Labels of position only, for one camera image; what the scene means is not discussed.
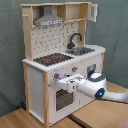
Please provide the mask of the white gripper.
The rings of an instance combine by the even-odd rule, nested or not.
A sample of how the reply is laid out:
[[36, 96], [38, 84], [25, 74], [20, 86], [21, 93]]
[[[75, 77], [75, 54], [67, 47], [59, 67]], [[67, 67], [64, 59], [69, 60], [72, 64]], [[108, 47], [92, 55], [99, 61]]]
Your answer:
[[67, 91], [74, 92], [76, 90], [77, 84], [83, 79], [82, 75], [72, 75], [57, 81], [59, 88]]

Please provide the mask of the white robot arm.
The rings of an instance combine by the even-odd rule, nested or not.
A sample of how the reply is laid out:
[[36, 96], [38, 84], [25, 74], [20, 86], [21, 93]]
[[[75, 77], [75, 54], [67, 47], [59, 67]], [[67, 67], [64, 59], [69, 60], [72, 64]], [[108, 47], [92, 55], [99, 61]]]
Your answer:
[[102, 73], [93, 73], [88, 78], [80, 74], [72, 75], [58, 80], [57, 85], [69, 93], [77, 90], [93, 99], [128, 104], [128, 89], [124, 93], [109, 92], [107, 90], [106, 77]]

